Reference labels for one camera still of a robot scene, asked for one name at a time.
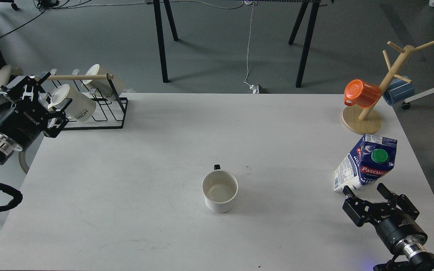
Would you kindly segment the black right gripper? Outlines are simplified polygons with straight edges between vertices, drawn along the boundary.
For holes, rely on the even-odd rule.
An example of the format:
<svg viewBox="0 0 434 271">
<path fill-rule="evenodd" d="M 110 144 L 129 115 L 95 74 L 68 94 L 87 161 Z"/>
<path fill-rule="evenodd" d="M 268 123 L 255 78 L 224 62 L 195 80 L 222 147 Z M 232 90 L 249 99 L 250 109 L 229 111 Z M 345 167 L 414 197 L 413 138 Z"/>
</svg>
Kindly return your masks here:
<svg viewBox="0 0 434 271">
<path fill-rule="evenodd" d="M 348 186 L 343 187 L 347 198 L 342 209 L 357 227 L 371 223 L 391 254 L 413 257 L 425 252 L 428 236 L 415 222 L 420 212 L 408 196 L 391 192 L 383 183 L 378 184 L 377 191 L 387 200 L 379 209 L 389 215 L 380 214 L 376 204 L 358 198 Z"/>
</svg>

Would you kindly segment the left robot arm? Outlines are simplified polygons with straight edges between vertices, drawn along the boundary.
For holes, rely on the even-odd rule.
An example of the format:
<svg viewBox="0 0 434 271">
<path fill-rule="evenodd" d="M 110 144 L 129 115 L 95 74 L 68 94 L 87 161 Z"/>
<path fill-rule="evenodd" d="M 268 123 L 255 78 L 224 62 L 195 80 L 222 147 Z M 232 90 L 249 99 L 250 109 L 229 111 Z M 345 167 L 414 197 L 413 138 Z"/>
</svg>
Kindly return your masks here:
<svg viewBox="0 0 434 271">
<path fill-rule="evenodd" d="M 1 94 L 12 105 L 0 117 L 0 165 L 15 151 L 26 151 L 40 134 L 55 138 L 68 124 L 65 110 L 72 103 L 71 98 L 63 100 L 61 109 L 48 109 L 41 103 L 40 95 L 45 93 L 42 84 L 49 77 L 50 72 L 41 76 L 18 76 L 10 84 L 1 86 Z M 0 212 L 17 207 L 23 200 L 22 193 L 7 184 L 0 183 L 0 192 L 12 197 L 0 206 Z"/>
</svg>

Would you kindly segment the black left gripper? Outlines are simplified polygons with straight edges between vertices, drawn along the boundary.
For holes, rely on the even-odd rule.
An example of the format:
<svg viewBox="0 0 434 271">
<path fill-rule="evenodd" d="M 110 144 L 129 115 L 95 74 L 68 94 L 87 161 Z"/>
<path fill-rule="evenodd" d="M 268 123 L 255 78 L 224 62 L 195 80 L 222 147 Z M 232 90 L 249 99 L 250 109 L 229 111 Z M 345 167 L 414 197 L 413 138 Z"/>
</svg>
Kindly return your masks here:
<svg viewBox="0 0 434 271">
<path fill-rule="evenodd" d="M 0 118 L 0 134 L 13 140 L 18 149 L 27 149 L 43 132 L 45 137 L 55 138 L 69 123 L 65 110 L 72 98 L 64 98 L 62 108 L 50 106 L 50 94 L 42 87 L 50 72 L 41 76 L 17 76 L 7 85 L 0 86 L 0 95 L 12 104 L 10 110 Z M 41 104 L 19 104 L 24 100 Z M 48 120 L 54 123 L 48 126 Z"/>
</svg>

